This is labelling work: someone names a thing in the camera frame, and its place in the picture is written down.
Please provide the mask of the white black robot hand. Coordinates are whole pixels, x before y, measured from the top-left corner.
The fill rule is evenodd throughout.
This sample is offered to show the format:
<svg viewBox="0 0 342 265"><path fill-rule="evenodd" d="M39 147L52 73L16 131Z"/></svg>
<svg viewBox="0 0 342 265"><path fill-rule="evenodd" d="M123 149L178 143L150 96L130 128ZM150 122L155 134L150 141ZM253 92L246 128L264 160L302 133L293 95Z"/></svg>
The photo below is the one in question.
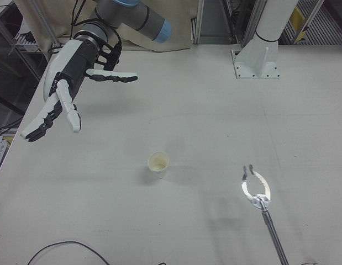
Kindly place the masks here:
<svg viewBox="0 0 342 265"><path fill-rule="evenodd" d="M66 112L67 121L74 133L81 130L81 117L73 103L79 88L88 77L94 81L133 82L136 73L97 70L94 68L98 49L90 41L68 41L50 61L44 78L45 104L36 118L22 131L21 137L34 142L52 127L54 120Z"/></svg>

